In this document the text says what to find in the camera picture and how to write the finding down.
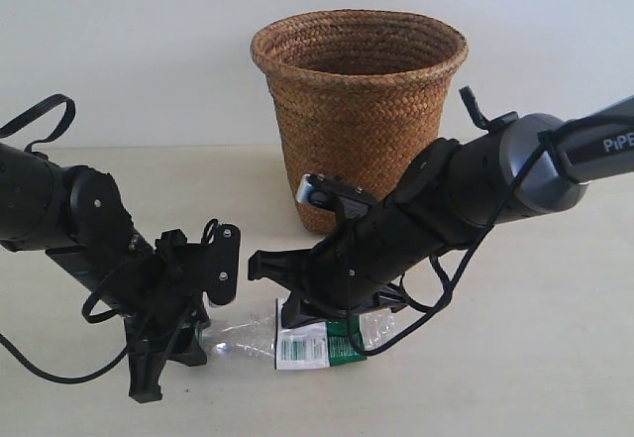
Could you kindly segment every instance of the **white wall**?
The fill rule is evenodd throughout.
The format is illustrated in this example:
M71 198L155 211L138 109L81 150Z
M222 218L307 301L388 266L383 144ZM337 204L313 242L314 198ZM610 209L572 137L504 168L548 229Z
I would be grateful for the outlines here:
M466 83L490 115L578 116L634 92L634 0L0 0L0 119L60 91L79 112L61 146L276 143L251 37L336 8L416 11L467 36L446 135L475 134Z

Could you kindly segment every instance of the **basket rim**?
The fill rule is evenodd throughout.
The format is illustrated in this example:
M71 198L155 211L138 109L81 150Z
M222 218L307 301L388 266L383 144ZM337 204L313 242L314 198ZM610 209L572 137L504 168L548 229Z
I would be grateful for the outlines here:
M387 17L402 18L409 20L423 20L426 23L435 25L439 31L456 41L456 51L454 54L442 62L427 67L405 70L402 72L387 74L342 74L311 70L282 62L276 58L264 54L262 44L272 35L275 30L288 26L296 22L314 21L335 15L382 15ZM257 31L251 41L251 57L256 66L267 76L273 79L285 79L311 87L322 87L336 89L340 87L362 87L368 88L405 88L408 85L432 83L453 75L466 60L469 53L469 46L465 36L453 26L436 18L408 11L388 11L375 9L335 9L311 11L302 14L295 14L270 23Z

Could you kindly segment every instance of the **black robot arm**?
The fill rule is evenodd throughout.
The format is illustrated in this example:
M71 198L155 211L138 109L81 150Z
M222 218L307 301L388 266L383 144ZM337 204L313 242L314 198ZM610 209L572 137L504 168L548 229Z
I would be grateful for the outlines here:
M469 88L461 95L486 133L460 144L438 139L415 158L396 187L376 201L359 187L304 176L296 199L335 212L337 227L312 249L257 251L249 279L274 280L291 291L282 308L286 328L344 319L380 308L412 306L423 316L384 351L445 308L476 248L494 225L565 211L590 179L634 170L634 97L585 119L552 115L487 120ZM466 251L453 277L439 258ZM429 259L443 286L433 305L413 300L395 282Z
M0 137L61 103L66 112L60 127L45 142L54 140L75 111L72 100L62 95L10 122ZM128 356L129 396L138 402L161 399L159 376L167 360L187 366L207 361L197 341L209 321L203 294L216 306L234 299L240 231L213 220L200 243L188 243L180 230L172 230L153 247L135 229L110 174L85 165L60 167L32 152L32 145L20 151L0 144L0 244L12 252L45 251L90 290L81 310L89 323L122 316L127 346L121 357ZM93 314L99 301L110 309ZM55 382L87 381L38 374Z

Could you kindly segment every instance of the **tabletop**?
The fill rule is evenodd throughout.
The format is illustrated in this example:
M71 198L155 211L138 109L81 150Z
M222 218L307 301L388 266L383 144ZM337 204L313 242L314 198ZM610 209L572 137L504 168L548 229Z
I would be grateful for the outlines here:
M212 319L286 295L246 280L255 250L321 239L299 222L277 146L50 154L111 172L148 239L174 228L198 239L211 218L240 227L238 295ZM168 363L163 400L137 404L125 363L94 382L60 385L0 350L0 435L632 435L633 201L634 177L610 178L571 211L498 226L451 306L366 362L276 371L262 357L212 354L200 368ZM459 258L450 254L447 267ZM86 374L123 347L121 320L86 324L86 290L44 253L4 252L0 275L0 330L43 369ZM426 263L407 280L421 299L438 293ZM414 318L405 310L394 320L403 327Z

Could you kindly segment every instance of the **woven basket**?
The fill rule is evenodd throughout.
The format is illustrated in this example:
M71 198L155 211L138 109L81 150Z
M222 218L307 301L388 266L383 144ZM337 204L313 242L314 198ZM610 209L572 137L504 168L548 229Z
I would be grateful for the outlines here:
M291 192L304 173L338 176L382 199L438 136L465 38L426 16L321 11L257 32ZM296 204L304 226L328 233L334 215Z

